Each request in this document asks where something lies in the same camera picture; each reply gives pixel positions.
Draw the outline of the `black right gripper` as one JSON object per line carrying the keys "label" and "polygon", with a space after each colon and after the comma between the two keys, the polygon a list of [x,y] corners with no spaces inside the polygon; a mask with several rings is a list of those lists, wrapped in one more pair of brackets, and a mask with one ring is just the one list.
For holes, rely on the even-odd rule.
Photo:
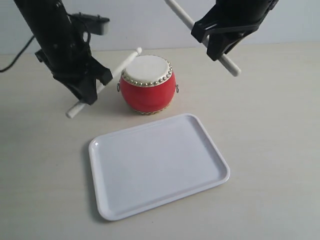
{"label": "black right gripper", "polygon": [[198,42],[210,35],[206,53],[217,61],[250,32],[255,32],[274,7],[274,0],[217,0],[206,15],[194,23],[191,35]]}

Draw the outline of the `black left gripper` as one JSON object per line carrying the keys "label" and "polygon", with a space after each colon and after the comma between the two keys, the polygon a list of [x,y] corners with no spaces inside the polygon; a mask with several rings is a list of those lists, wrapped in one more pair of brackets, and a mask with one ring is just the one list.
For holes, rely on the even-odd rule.
{"label": "black left gripper", "polygon": [[67,87],[79,101],[88,105],[94,104],[98,99],[96,80],[106,86],[113,79],[111,70],[92,55],[59,68],[52,66],[43,50],[37,51],[35,56],[49,68],[55,80]]}

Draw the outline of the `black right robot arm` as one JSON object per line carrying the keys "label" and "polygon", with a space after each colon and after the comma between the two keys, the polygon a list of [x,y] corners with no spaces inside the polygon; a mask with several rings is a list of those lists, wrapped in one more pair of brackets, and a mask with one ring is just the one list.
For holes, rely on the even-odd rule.
{"label": "black right robot arm", "polygon": [[216,61],[256,32],[277,3],[276,0],[217,0],[195,22],[191,35],[200,43],[209,38],[206,53]]}

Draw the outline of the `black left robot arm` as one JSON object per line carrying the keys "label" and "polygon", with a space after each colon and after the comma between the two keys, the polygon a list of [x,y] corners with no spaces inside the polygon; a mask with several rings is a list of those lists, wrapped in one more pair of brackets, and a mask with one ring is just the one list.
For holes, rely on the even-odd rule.
{"label": "black left robot arm", "polygon": [[40,45],[37,59],[78,100],[92,105],[98,99],[96,81],[105,86],[113,76],[92,56],[91,35],[102,36],[110,19],[69,14],[60,0],[16,0],[15,4]]}

